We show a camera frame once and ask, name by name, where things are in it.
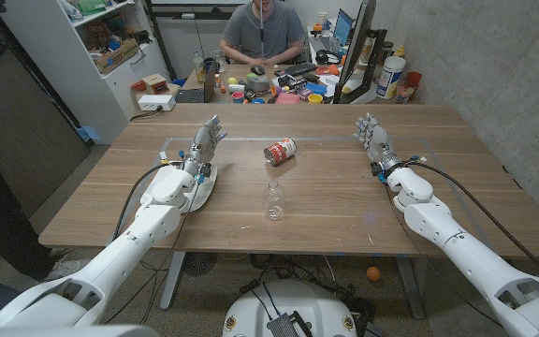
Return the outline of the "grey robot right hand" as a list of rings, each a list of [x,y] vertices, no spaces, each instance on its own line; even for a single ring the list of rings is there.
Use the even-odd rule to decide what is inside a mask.
[[[355,125],[357,132],[353,137],[364,146],[370,159],[373,176],[382,174],[387,177],[402,166],[402,161],[397,157],[386,130],[375,117],[367,114],[363,118],[358,118]]]

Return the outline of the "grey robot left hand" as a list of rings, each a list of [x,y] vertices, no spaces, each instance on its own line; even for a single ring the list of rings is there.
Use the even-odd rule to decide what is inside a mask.
[[[222,126],[217,115],[197,130],[182,161],[182,170],[195,176],[204,164],[211,162],[217,144],[226,137],[226,133],[222,133],[221,130]]]

